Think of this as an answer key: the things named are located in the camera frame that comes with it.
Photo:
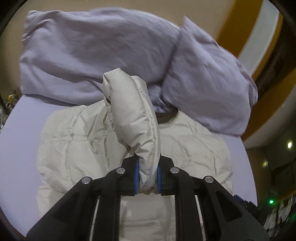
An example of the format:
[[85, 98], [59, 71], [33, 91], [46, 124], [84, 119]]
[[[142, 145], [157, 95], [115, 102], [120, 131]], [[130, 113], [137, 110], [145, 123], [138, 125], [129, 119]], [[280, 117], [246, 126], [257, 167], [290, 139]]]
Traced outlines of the beige puffer jacket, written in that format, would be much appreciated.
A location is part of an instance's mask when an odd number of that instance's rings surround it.
[[104, 100], [52, 113], [40, 135], [37, 193], [40, 215], [82, 177], [104, 177], [125, 158], [139, 156], [139, 188], [123, 197], [120, 240], [175, 240], [175, 202], [157, 193], [159, 158], [189, 175], [214, 177], [232, 192], [229, 149], [221, 137], [181, 111], [156, 115], [146, 83], [121, 69], [104, 74]]

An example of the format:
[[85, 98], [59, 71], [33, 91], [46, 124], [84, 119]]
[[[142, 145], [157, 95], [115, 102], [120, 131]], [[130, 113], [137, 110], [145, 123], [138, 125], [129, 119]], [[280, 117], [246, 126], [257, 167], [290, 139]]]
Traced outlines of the lavender bed mattress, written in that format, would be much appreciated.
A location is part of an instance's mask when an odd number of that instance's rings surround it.
[[[40, 219], [36, 196], [41, 178], [36, 162], [42, 127], [52, 112], [67, 106], [72, 105], [23, 95], [1, 131], [1, 209], [23, 236]], [[218, 135], [230, 151], [234, 194], [257, 205], [254, 176], [241, 137]]]

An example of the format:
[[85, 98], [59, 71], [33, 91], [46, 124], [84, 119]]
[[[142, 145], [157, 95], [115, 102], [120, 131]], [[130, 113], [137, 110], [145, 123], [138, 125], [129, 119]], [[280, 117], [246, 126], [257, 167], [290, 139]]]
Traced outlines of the right lavender pillow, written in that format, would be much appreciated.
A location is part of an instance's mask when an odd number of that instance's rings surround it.
[[156, 94], [156, 112], [178, 109], [212, 132], [233, 136], [244, 134], [258, 99], [238, 59], [188, 17]]

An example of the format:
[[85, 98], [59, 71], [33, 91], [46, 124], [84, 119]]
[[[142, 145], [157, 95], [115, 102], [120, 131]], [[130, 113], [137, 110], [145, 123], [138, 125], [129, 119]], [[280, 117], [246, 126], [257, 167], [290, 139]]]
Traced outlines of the lavender pillow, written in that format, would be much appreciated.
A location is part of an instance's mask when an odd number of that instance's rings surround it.
[[30, 11], [22, 37], [21, 91], [75, 105], [103, 99], [103, 75], [120, 68], [157, 103], [180, 36], [156, 15], [123, 8]]
[[188, 17], [156, 94], [156, 112], [178, 109], [212, 132], [233, 136], [244, 134], [258, 99], [238, 59]]

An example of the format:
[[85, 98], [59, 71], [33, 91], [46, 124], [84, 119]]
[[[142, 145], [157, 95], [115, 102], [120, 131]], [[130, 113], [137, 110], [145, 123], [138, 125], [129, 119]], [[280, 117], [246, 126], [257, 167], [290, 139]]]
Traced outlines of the cluttered bedside table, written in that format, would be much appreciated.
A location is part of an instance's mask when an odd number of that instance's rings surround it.
[[3, 130], [3, 127], [10, 113], [12, 112], [13, 108], [15, 107], [21, 96], [21, 90], [19, 87], [17, 87], [10, 95], [8, 95], [6, 100], [1, 97], [1, 131]]

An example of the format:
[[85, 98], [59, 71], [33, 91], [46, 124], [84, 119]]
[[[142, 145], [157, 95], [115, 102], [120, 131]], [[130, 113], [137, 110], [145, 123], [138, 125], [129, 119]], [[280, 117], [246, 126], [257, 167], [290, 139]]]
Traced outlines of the left lavender pillow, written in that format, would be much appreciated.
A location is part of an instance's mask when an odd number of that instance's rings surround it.
[[75, 105], [103, 99], [103, 75], [120, 68], [157, 103], [180, 36], [156, 15], [123, 8], [30, 11], [22, 37], [21, 91]]

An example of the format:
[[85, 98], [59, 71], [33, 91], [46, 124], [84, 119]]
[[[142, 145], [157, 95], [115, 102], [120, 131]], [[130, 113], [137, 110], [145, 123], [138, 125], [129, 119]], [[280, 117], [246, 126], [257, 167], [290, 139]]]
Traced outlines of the wooden door frame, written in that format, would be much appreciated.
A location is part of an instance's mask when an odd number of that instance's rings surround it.
[[[246, 27], [247, 15], [251, 23]], [[280, 34], [282, 16], [269, 1], [234, 1], [229, 11], [217, 42], [221, 45], [227, 37], [227, 28], [234, 29], [234, 24], [246, 27], [244, 33], [235, 34], [231, 40], [241, 37], [241, 43], [234, 55], [254, 79], [262, 72]], [[270, 143], [292, 120], [295, 114], [295, 72], [290, 73], [284, 83], [270, 91], [263, 100], [259, 100], [252, 109], [251, 127], [241, 139], [246, 149], [259, 148]]]

